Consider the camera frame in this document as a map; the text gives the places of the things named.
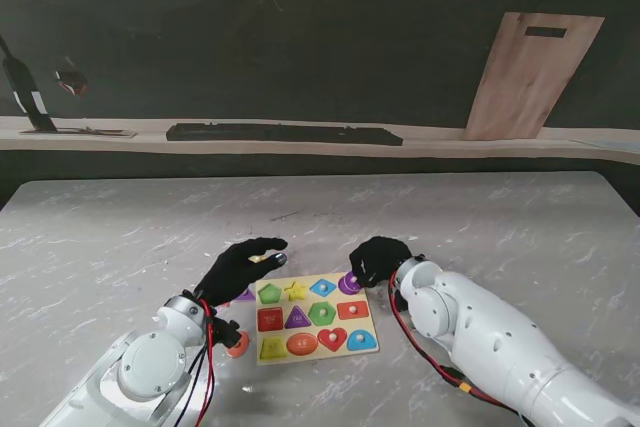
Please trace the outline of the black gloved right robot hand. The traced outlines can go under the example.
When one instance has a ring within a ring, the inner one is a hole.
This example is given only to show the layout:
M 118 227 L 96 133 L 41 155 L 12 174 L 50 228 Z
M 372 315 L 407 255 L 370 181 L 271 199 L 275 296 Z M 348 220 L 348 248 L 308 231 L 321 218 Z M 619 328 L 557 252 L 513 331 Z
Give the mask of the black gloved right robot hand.
M 412 253 L 401 240 L 374 236 L 349 255 L 351 272 L 359 286 L 372 288 L 388 281 Z

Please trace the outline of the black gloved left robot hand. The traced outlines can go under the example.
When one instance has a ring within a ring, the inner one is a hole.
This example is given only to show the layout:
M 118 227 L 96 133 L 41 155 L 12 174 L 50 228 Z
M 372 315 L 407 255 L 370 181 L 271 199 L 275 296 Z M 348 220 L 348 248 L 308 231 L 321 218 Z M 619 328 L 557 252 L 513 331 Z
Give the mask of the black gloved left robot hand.
M 194 296 L 212 307 L 231 302 L 251 283 L 283 266 L 286 263 L 283 251 L 287 246 L 284 239 L 268 237 L 233 244 L 218 256 L 195 287 Z

